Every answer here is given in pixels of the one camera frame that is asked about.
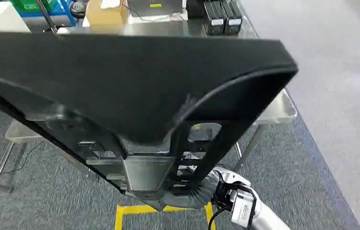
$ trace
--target cardboard box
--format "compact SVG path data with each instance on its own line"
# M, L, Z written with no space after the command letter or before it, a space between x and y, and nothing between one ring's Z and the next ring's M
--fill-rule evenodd
M128 19L128 11L123 6L124 0L120 1L120 5L115 8L101 9L102 0L90 0L87 5L86 17L91 28L125 24Z

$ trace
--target black box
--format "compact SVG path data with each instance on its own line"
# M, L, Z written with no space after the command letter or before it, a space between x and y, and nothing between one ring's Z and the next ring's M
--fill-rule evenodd
M181 0L128 0L128 6L133 17L183 12Z
M203 22L207 35L222 35L225 17L219 1L205 1L204 9L205 16Z
M224 33L227 35L238 34L242 26L242 14L236 1L222 0L221 5L225 15Z

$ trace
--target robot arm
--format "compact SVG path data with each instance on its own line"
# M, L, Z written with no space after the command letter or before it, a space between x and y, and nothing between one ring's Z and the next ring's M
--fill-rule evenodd
M241 175L215 167L220 181L213 202L232 212L232 223L255 230L290 230L290 228L266 205L251 183Z
M243 228L255 230L290 230L290 228L266 205L251 183L241 175L215 167L189 194L174 195L166 192L161 200L165 205L174 207L202 208L209 201L220 207L209 221L221 212L232 212L232 223Z

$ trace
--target yellow floor marking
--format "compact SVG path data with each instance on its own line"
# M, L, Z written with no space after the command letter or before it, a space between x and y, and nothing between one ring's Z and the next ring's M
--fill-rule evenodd
M207 215L207 221L212 217L212 205L211 202L208 202L207 205L204 206L205 212ZM171 212L171 211L184 211L184 210L193 210L192 208L181 208L181 207L172 207L166 206L163 209L163 212ZM157 212L154 208L148 205L132 205L132 206L120 206L116 205L116 215L115 215L115 230L122 230L122 220L123 215L125 214L141 214L141 213L153 213ZM215 223L212 223L211 230L215 230Z
M207 215L207 223L209 224L209 220L212 217L212 205L211 202L208 202L207 205L205 205L205 214ZM211 226L211 230L216 230L215 228L215 222L212 221L212 226Z

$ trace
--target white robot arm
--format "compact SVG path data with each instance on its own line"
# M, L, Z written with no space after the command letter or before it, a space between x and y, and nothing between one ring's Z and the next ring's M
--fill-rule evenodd
M232 212L231 221L233 223L247 229L252 227L255 230L290 230L290 228L260 200L247 179L221 167L215 167L213 171L219 173L221 178L217 191L214 194L213 202L222 206L222 209Z

